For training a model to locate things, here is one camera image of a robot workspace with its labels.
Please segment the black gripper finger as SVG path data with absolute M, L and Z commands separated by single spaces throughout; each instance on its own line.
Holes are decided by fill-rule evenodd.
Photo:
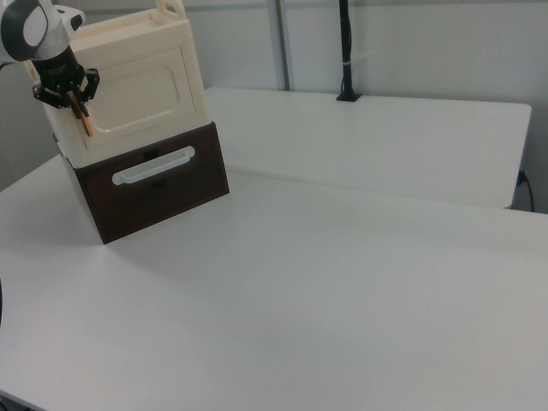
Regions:
M 100 82 L 96 68 L 78 68 L 77 101 L 86 103 L 95 97 Z
M 73 107 L 72 98 L 69 93 L 70 90 L 63 88 L 61 85 L 58 85 L 56 90 L 51 90 L 42 84 L 33 86 L 33 96 L 37 100 L 58 110 Z

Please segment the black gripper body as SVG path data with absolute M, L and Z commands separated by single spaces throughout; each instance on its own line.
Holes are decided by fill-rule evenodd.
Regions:
M 85 70 L 78 64 L 71 47 L 67 47 L 61 54 L 46 60 L 32 60 L 33 66 L 39 75 L 42 86 L 56 89 L 68 89 L 71 84 L 80 86 L 85 77 Z

